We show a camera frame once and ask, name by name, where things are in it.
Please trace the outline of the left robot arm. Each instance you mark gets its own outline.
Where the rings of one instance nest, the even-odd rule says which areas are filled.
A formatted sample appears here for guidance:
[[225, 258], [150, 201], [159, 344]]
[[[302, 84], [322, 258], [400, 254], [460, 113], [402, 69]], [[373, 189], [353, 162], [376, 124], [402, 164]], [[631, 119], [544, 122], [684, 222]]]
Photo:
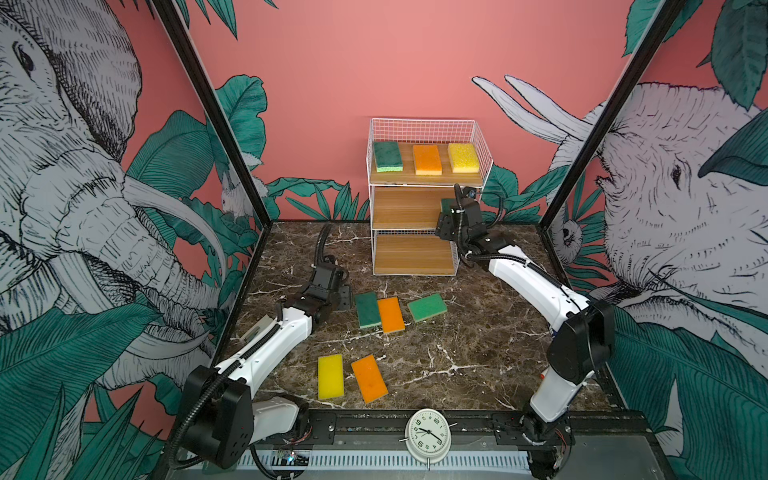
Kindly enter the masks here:
[[276, 302], [274, 318], [231, 357], [190, 373], [165, 447], [169, 469], [187, 469], [204, 461], [226, 469], [252, 444], [294, 429], [301, 410], [297, 400], [275, 396], [255, 403], [253, 398], [318, 324], [351, 307], [347, 270], [325, 253], [331, 227], [325, 224], [318, 235], [309, 280]]

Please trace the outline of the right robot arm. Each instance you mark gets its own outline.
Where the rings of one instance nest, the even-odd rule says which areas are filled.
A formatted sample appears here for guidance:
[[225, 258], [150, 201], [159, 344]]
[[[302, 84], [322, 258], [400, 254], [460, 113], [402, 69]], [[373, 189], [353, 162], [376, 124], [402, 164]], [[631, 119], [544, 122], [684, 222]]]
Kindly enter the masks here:
[[552, 340], [548, 367], [523, 410], [526, 440], [541, 445], [564, 430], [566, 413], [581, 388], [615, 352], [615, 316], [605, 301], [591, 300], [551, 276], [484, 221], [472, 187], [453, 186], [449, 212], [439, 214], [436, 235], [455, 244], [462, 262], [481, 264], [547, 321]]

